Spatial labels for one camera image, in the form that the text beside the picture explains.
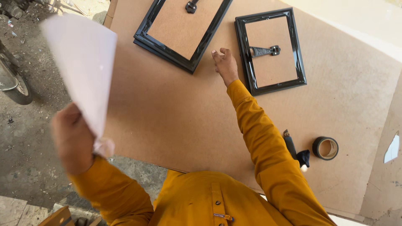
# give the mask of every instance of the black tape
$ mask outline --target black tape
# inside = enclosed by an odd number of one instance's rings
[[[320,152],[318,151],[318,148],[320,147],[321,143],[329,140],[330,144],[331,144],[331,151],[328,155],[326,156],[322,156],[320,154]],[[329,137],[318,137],[314,143],[313,143],[313,153],[315,156],[319,157],[320,159],[323,160],[331,160],[334,159],[337,155],[338,155],[338,151],[339,151],[339,146],[338,143],[336,142],[336,140],[329,138]]]

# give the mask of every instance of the tire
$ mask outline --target tire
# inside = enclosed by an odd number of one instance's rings
[[[16,74],[18,86],[12,90],[3,91],[10,99],[20,105],[28,105],[32,102],[32,92],[27,81],[19,73]]]

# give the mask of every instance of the tape roll core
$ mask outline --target tape roll core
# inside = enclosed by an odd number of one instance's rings
[[[324,141],[329,141],[330,143],[330,151],[325,153],[323,150],[320,150],[320,146]],[[339,151],[339,146],[336,140],[329,137],[318,137],[313,143],[313,153],[315,156],[319,157],[323,160],[331,160],[336,157]]]

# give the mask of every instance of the black picture frame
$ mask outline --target black picture frame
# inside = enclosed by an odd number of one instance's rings
[[[248,44],[246,23],[269,20],[281,16],[287,17],[287,25],[289,28],[289,35],[295,60],[297,79],[269,86],[258,87],[255,78],[254,66],[252,64],[252,54],[250,51],[250,46]],[[307,85],[306,74],[304,72],[303,60],[301,57],[302,53],[300,51],[299,37],[297,36],[296,22],[293,15],[293,8],[285,8],[270,12],[236,17],[236,21],[234,22],[234,24],[236,27],[237,39],[239,42],[239,49],[242,58],[246,86],[252,96]]]
[[[186,59],[179,53],[173,51],[169,47],[165,46],[163,43],[160,43],[158,40],[147,34],[160,9],[163,7],[165,0],[154,0],[151,8],[148,10],[144,20],[142,21],[137,32],[134,35],[134,43],[145,48],[151,53],[154,53],[155,55],[173,63],[181,69],[193,74],[198,66],[198,63],[201,60],[202,55],[205,52],[205,49],[207,48],[213,35],[218,29],[219,24],[221,23],[231,2],[232,0],[223,0],[221,6],[219,7],[211,23],[209,24],[207,31],[205,32],[203,38],[201,39],[201,42],[199,43],[190,60]]]

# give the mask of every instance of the mustard yellow shirt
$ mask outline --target mustard yellow shirt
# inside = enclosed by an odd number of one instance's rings
[[[267,201],[223,173],[168,171],[154,210],[135,180],[100,157],[87,172],[69,175],[78,193],[114,226],[334,226],[257,101],[239,80],[230,84],[227,93]]]

